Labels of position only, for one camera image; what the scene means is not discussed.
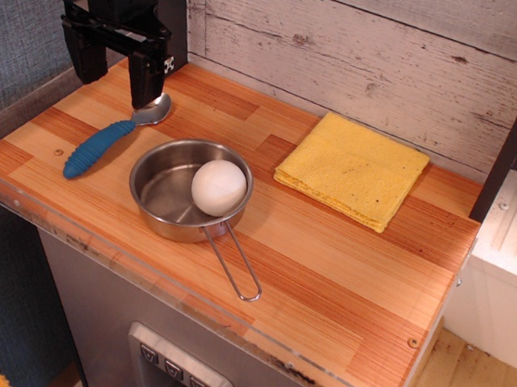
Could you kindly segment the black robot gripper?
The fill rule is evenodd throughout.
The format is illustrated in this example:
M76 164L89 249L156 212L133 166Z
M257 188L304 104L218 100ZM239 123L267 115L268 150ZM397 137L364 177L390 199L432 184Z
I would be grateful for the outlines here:
M134 52L128 56L131 99L134 110L143 109L162 94L168 41L172 34L158 19L159 0L62 0L62 29L78 79L91 84L108 71L106 47L130 54L135 44L128 35L141 38L152 58Z

